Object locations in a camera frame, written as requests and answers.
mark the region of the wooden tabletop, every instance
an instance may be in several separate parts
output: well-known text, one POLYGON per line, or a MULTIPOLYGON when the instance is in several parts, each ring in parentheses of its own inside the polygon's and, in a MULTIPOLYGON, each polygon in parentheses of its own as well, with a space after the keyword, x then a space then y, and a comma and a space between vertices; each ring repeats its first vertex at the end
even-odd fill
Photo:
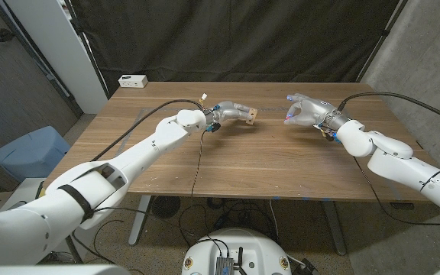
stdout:
MULTIPOLYGON (((136 120, 171 99, 198 101, 205 106, 225 100, 257 108, 254 125, 225 121, 215 133, 205 133, 194 196, 375 201, 374 194, 352 157, 341 144, 328 142, 313 127, 285 125, 292 102, 286 95, 302 93, 337 106, 357 92, 373 91, 361 83, 258 83, 258 82, 149 82, 144 89, 119 88, 49 175, 48 186, 61 173, 91 160, 136 120)), ((101 160, 113 158, 154 132, 157 123, 189 103, 173 103, 140 124, 101 160)), ((421 160, 435 165, 405 127, 378 97, 351 100, 345 107, 353 119, 386 136, 406 142, 421 160)), ((130 187, 148 195, 190 196, 199 157, 195 133, 182 147, 163 155, 130 187)), ((418 192, 385 180, 361 166, 383 201, 426 201, 418 192)))

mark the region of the white power strip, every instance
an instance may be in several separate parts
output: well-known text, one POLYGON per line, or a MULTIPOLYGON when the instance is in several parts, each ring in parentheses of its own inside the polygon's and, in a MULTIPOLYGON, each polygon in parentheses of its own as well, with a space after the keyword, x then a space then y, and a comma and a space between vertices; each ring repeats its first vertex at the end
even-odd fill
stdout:
POLYGON ((124 88, 144 88, 148 83, 145 75, 123 75, 118 81, 124 88))

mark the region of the white robotic arm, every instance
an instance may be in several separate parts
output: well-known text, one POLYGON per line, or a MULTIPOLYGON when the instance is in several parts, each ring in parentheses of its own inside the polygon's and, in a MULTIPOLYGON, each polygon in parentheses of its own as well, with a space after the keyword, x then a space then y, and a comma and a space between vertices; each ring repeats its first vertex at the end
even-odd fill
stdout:
POLYGON ((364 125, 337 111, 333 105, 319 99, 295 94, 285 124, 313 125, 324 131, 327 138, 336 138, 354 157, 372 155, 368 168, 384 178, 402 183, 440 206, 440 169, 413 157, 413 150, 402 141, 386 137, 379 132, 364 132, 364 125))
POLYGON ((123 154, 82 163, 54 180, 45 196, 0 212, 0 265, 36 264, 77 227, 87 229, 100 223, 111 209, 96 213, 94 209, 118 206, 131 183, 160 155, 179 147, 195 131, 211 130, 212 125, 218 128, 224 113, 239 111, 227 118, 252 119, 243 111, 248 111, 246 106, 217 106, 215 110, 182 110, 165 118, 155 133, 123 154))

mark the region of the cable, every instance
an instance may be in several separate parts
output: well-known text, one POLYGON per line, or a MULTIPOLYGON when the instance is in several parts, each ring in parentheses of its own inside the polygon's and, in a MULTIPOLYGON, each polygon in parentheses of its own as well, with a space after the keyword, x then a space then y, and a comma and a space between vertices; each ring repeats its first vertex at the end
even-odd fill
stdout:
POLYGON ((346 99, 342 100, 341 104, 337 107, 337 111, 341 112, 342 109, 344 109, 345 104, 349 100, 355 99, 357 97, 369 96, 369 95, 385 95, 385 96, 397 97, 399 99, 405 99, 407 101, 410 101, 411 103, 415 103, 415 104, 417 104, 417 105, 419 105, 421 107, 424 107, 424 108, 426 108, 426 109, 428 109, 428 110, 430 110, 430 111, 440 115, 440 110, 438 110, 438 109, 436 109, 436 108, 434 108, 434 107, 432 107, 430 105, 427 105, 424 102, 420 102, 417 99, 413 99, 413 98, 405 96, 405 95, 399 95, 399 94, 394 93, 394 92, 362 92, 362 93, 358 93, 358 94, 355 94, 355 95, 350 95, 346 99))
POLYGON ((100 258, 103 259, 103 260, 106 260, 106 261, 109 262, 110 264, 115 264, 114 261, 108 259, 107 257, 105 257, 105 256, 103 256, 103 255, 101 255, 101 254, 98 254, 98 253, 94 252, 94 251, 91 250, 89 247, 87 247, 85 244, 83 244, 83 243, 82 243, 82 242, 76 237, 75 232, 76 232, 76 230, 74 230, 73 233, 72 233, 73 238, 74 238, 79 244, 81 244, 81 246, 82 246, 83 248, 85 248, 89 253, 95 255, 96 257, 100 257, 100 258))
POLYGON ((383 203, 381 203, 380 198, 378 197, 378 195, 376 194, 376 191, 374 191, 373 185, 371 184, 370 179, 367 177, 366 173, 363 171, 363 169, 361 168, 361 165, 359 165, 358 160, 356 159, 356 157, 353 157, 354 161, 356 161, 357 167, 359 167, 359 170, 363 173, 364 178, 367 181, 367 184, 369 184, 369 186, 371 187, 371 190, 373 190, 373 194, 376 197, 376 200, 378 201, 378 203, 380 204, 381 210, 383 210, 383 212, 385 212, 385 214, 387 214, 390 218, 398 221, 398 222, 403 222, 409 225, 440 225, 440 223, 428 223, 428 222, 411 222, 411 221, 404 221, 402 219, 393 217, 389 212, 387 212, 387 210, 383 207, 383 203))
POLYGON ((200 110, 202 110, 201 104, 199 104, 198 102, 194 102, 193 100, 188 100, 188 99, 174 99, 174 100, 168 101, 166 103, 163 103, 159 107, 157 107, 154 110, 150 111, 143 118, 141 118, 137 122, 135 122, 125 133, 123 133, 122 136, 120 136, 119 138, 116 139, 116 141, 113 141, 110 145, 108 145, 107 148, 105 148, 101 153, 96 155, 96 157, 93 157, 93 159, 91 161, 98 160, 100 157, 102 157, 104 154, 106 154, 106 152, 108 152, 110 149, 112 149, 113 146, 115 146, 124 137, 126 137, 127 134, 130 134, 141 122, 143 122, 150 115, 152 115, 153 113, 157 112, 159 109, 163 108, 165 105, 169 105, 169 104, 174 103, 174 102, 189 102, 189 103, 192 103, 192 104, 196 105, 200 110))
POLYGON ((278 232, 278 223, 276 222, 276 216, 274 215, 273 204, 271 204, 271 200, 269 200, 269 207, 271 207, 271 213, 273 213, 274 225, 276 227, 276 236, 279 238, 280 233, 278 232))
POLYGON ((210 110, 210 112, 207 112, 205 115, 210 115, 211 113, 213 113, 213 111, 214 111, 214 109, 212 108, 212 109, 210 110))
MULTIPOLYGON (((208 223, 206 222, 206 208, 205 208, 205 206, 203 206, 203 205, 199 205, 199 204, 191 205, 190 207, 188 207, 188 208, 186 208, 186 209, 183 210, 183 212, 182 212, 181 215, 180 215, 179 221, 178 221, 179 225, 181 226, 181 218, 183 217, 184 213, 186 213, 186 211, 188 211, 189 209, 191 209, 191 208, 193 208, 193 207, 195 207, 195 206, 200 206, 200 207, 202 207, 202 209, 203 209, 203 218, 204 218, 204 220, 205 220, 206 231, 209 232, 209 231, 210 231, 210 228, 208 227, 208 223)), ((182 232, 180 232, 180 233, 181 233, 181 235, 183 236, 183 240, 188 244, 188 249, 190 249, 192 245, 189 244, 188 239, 186 239, 186 236, 185 236, 182 232)), ((210 240, 212 240, 212 238, 210 237, 210 235, 208 235, 208 233, 206 234, 206 236, 207 236, 210 240)), ((217 246, 218 250, 220 251, 220 257, 221 257, 221 256, 222 256, 222 249, 220 249, 220 247, 218 246, 218 244, 217 244, 215 241, 213 241, 213 242, 215 243, 215 245, 217 246)))
MULTIPOLYGON (((235 204, 234 204, 233 206, 231 206, 231 207, 226 206, 225 208, 227 208, 228 211, 226 212, 226 211, 224 210, 224 214, 225 214, 225 213, 228 213, 228 212, 230 212, 230 211, 234 211, 234 212, 236 212, 236 211, 255 211, 255 212, 259 212, 259 213, 262 214, 262 215, 265 217, 265 219, 267 220, 267 223, 268 223, 267 226, 268 226, 268 228, 269 228, 268 233, 270 234, 270 238, 273 239, 276 243, 279 243, 279 239, 278 239, 278 236, 277 236, 277 234, 276 234, 276 228, 275 228, 275 226, 274 226, 274 223, 273 223, 273 220, 271 219, 271 217, 270 217, 266 212, 260 210, 260 209, 259 209, 259 206, 258 206, 257 204, 254 203, 254 204, 252 204, 252 205, 255 205, 255 206, 256 206, 256 209, 246 208, 246 207, 245 207, 245 206, 246 206, 246 203, 245 203, 245 202, 237 202, 237 203, 235 203, 235 204), (243 205, 244 208, 243 208, 243 209, 236 209, 235 206, 237 206, 237 205, 243 205)), ((256 230, 256 231, 263 232, 263 231, 259 230, 258 228, 255 228, 253 225, 249 225, 249 227, 253 228, 253 229, 256 230)))
POLYGON ((291 255, 286 255, 290 260, 292 260, 292 261, 294 261, 294 262, 297 262, 298 264, 301 264, 302 265, 302 269, 303 268, 305 268, 306 267, 306 265, 302 262, 302 261, 300 261, 300 260, 297 260, 295 257, 293 257, 293 256, 291 256, 291 255))
POLYGON ((198 166, 196 168, 196 175, 195 175, 195 180, 192 182, 192 187, 191 187, 191 205, 193 205, 193 190, 195 189, 195 185, 196 185, 196 179, 198 179, 198 172, 199 172, 199 163, 202 160, 202 148, 203 148, 203 135, 205 135, 206 130, 203 131, 202 137, 199 139, 199 157, 198 157, 198 166))
POLYGON ((101 207, 101 208, 99 208, 99 209, 95 209, 95 210, 93 210, 93 212, 96 213, 96 212, 103 211, 103 210, 106 210, 106 209, 127 210, 127 211, 132 211, 132 212, 142 213, 142 214, 144 214, 144 215, 149 215, 149 216, 152 217, 152 218, 155 218, 155 219, 157 219, 157 220, 159 220, 159 221, 161 221, 161 222, 165 222, 165 223, 167 223, 168 225, 172 225, 172 226, 178 228, 180 231, 184 231, 184 232, 188 233, 189 235, 194 236, 193 233, 187 231, 186 229, 181 228, 181 227, 178 226, 178 225, 175 225, 175 224, 173 224, 173 223, 171 223, 171 222, 168 222, 168 221, 166 221, 166 220, 163 219, 163 218, 159 218, 159 217, 157 217, 156 215, 154 215, 154 214, 152 214, 152 213, 144 212, 144 211, 141 211, 141 210, 138 210, 138 209, 130 209, 130 208, 126 208, 126 207, 101 207))
POLYGON ((222 241, 222 240, 218 240, 218 239, 212 239, 212 238, 210 238, 210 239, 205 239, 205 240, 197 241, 195 244, 199 244, 199 243, 202 243, 202 242, 205 242, 205 241, 213 241, 213 242, 219 241, 219 242, 223 243, 223 245, 227 248, 227 257, 230 257, 230 249, 228 249, 227 244, 226 244, 224 241, 222 241))
POLYGON ((112 222, 121 222, 121 223, 123 223, 124 221, 122 221, 122 220, 107 221, 107 222, 105 222, 105 224, 103 224, 102 226, 100 226, 98 228, 98 231, 96 232, 95 237, 92 239, 92 246, 95 248, 95 251, 96 251, 97 254, 101 255, 101 253, 98 252, 98 248, 96 248, 96 237, 98 237, 98 233, 103 229, 103 227, 105 227, 105 225, 107 225, 108 223, 112 223, 112 222))
POLYGON ((73 255, 74 261, 78 264, 83 263, 83 259, 81 259, 81 256, 79 256, 79 253, 77 252, 77 248, 74 245, 73 239, 70 236, 66 237, 66 243, 67 247, 69 247, 70 253, 73 255))

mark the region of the black backdrop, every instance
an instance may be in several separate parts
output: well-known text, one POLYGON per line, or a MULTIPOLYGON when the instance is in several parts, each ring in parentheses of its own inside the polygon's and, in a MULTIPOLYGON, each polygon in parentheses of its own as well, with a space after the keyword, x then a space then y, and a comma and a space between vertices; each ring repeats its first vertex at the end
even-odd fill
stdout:
POLYGON ((398 0, 73 0, 110 92, 150 81, 354 82, 398 0))

